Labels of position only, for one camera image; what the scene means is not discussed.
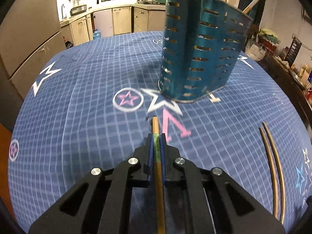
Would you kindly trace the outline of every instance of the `green tape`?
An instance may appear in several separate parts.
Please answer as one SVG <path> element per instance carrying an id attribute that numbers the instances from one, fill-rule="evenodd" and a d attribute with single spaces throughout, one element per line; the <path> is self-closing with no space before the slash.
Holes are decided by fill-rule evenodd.
<path id="1" fill-rule="evenodd" d="M 160 162 L 159 134 L 153 134 L 154 157 L 156 162 Z"/>

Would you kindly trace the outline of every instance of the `blue bottle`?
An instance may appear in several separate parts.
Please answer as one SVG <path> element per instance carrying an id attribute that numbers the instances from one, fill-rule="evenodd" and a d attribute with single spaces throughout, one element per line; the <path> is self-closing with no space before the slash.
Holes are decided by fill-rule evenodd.
<path id="1" fill-rule="evenodd" d="M 100 39 L 100 38 L 101 38 L 101 32 L 98 29 L 96 29 L 93 33 L 93 39 L 95 40 L 95 39 Z"/>

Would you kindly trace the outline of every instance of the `stove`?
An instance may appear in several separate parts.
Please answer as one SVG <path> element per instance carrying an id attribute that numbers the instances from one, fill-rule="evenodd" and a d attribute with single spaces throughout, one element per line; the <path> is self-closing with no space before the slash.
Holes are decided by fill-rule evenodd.
<path id="1" fill-rule="evenodd" d="M 137 3 L 166 5 L 166 0 L 137 0 Z"/>

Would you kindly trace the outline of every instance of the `metal bolt head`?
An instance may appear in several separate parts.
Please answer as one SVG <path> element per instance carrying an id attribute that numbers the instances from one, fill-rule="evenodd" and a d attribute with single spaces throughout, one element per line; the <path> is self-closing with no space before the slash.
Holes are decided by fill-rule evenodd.
<path id="1" fill-rule="evenodd" d="M 176 158 L 176 160 L 174 160 L 177 164 L 184 164 L 185 163 L 185 159 L 184 158 Z"/>
<path id="2" fill-rule="evenodd" d="M 138 163 L 138 159 L 137 159 L 137 158 L 130 158 L 130 159 L 128 160 L 128 163 L 129 163 L 129 164 L 137 164 L 137 163 Z"/>
<path id="3" fill-rule="evenodd" d="M 93 168 L 91 170 L 91 174 L 92 175 L 99 175 L 101 173 L 101 169 L 100 168 Z"/>
<path id="4" fill-rule="evenodd" d="M 215 175 L 221 175 L 222 174 L 222 170 L 220 169 L 220 168 L 218 168 L 218 167 L 216 167 L 216 168 L 213 168 L 213 174 L 215 174 Z"/>

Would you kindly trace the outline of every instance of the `faucet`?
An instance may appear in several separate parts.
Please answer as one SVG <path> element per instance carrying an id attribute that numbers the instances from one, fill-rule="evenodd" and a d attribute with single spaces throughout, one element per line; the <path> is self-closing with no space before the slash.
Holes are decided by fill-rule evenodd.
<path id="1" fill-rule="evenodd" d="M 62 19 L 65 19 L 67 18 L 67 15 L 65 14 L 65 16 L 63 16 L 63 8 L 65 8 L 64 4 L 62 4 L 61 11 L 62 11 Z"/>

